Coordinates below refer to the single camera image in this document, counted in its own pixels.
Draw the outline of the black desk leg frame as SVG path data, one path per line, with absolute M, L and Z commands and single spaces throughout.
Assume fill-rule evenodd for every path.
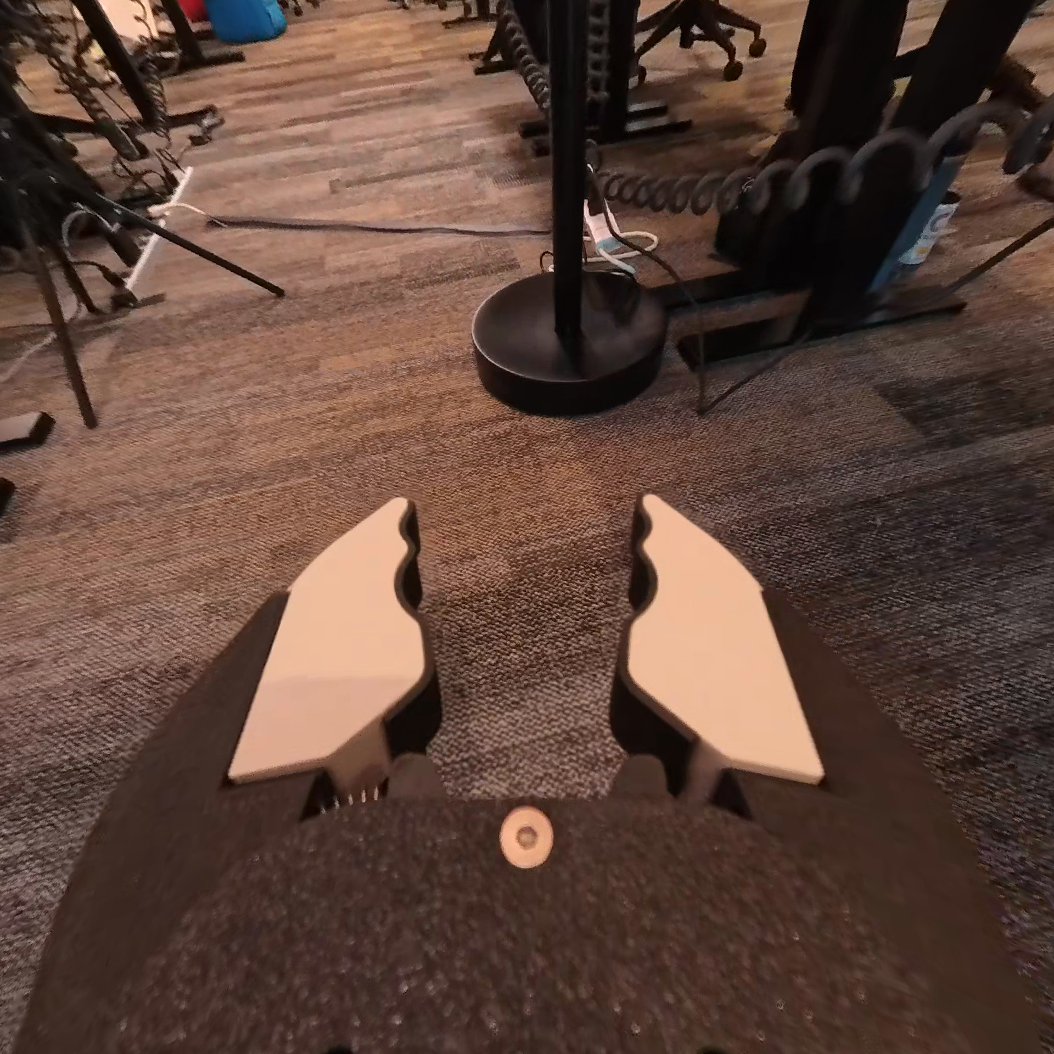
M 1011 149 L 1012 172 L 1052 124 L 1027 113 L 1001 72 L 1035 2 L 944 2 L 928 42 L 900 52 L 907 2 L 806 6 L 786 109 L 793 124 L 752 178 L 731 180 L 733 209 L 715 248 L 737 294 L 802 293 L 784 317 L 687 333 L 683 362 L 701 373 L 721 358 L 796 337 L 863 328 L 887 291 L 867 290 L 945 157 L 965 161 L 983 126 Z

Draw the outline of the black chair base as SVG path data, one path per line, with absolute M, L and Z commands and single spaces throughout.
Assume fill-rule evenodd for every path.
M 750 34 L 747 47 L 750 58 L 757 59 L 765 54 L 767 41 L 760 23 L 726 4 L 718 1 L 668 2 L 636 23 L 635 37 L 643 36 L 642 43 L 635 48 L 630 69 L 637 86 L 643 86 L 647 79 L 647 70 L 642 62 L 644 56 L 671 35 L 677 35 L 679 48 L 692 48 L 697 43 L 713 43 L 722 48 L 726 55 L 722 78 L 726 82 L 737 81 L 744 70 L 733 42 L 737 30 Z

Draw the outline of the blue white object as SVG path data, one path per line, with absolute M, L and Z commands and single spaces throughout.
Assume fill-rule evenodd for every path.
M 868 294 L 884 293 L 892 284 L 905 279 L 926 262 L 961 203 L 961 194 L 953 183 L 964 163 L 962 156 L 949 156 L 937 167 L 926 191 L 872 280 Z

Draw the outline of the blue round object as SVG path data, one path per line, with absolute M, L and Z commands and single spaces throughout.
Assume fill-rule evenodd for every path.
M 288 28 L 277 1 L 204 1 L 215 36 L 225 44 L 264 43 Z

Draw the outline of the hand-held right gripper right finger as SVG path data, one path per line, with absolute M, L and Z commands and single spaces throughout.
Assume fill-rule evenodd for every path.
M 824 764 L 759 581 L 657 494 L 636 503 L 630 552 L 610 695 L 618 745 L 657 762 L 674 798 L 713 798 L 736 773 L 821 787 Z

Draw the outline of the white plug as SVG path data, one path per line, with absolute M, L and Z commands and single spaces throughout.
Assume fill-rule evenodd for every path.
M 584 221 L 584 264 L 607 268 L 636 277 L 637 270 L 631 259 L 643 255 L 649 245 L 636 243 L 624 235 L 604 210 L 591 210 L 588 202 L 583 204 Z

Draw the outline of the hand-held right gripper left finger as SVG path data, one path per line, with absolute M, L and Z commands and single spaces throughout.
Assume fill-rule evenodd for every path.
M 442 711 L 418 552 L 415 506 L 392 497 L 297 575 L 230 783 L 323 772 L 337 795 L 380 795 L 398 757 L 426 752 Z

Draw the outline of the black pole round base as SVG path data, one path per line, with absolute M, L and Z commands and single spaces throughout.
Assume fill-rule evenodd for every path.
M 635 278 L 583 265 L 586 2 L 548 3 L 552 270 L 505 285 L 476 310 L 479 378 L 520 411 L 573 416 L 635 399 L 653 382 L 666 313 Z

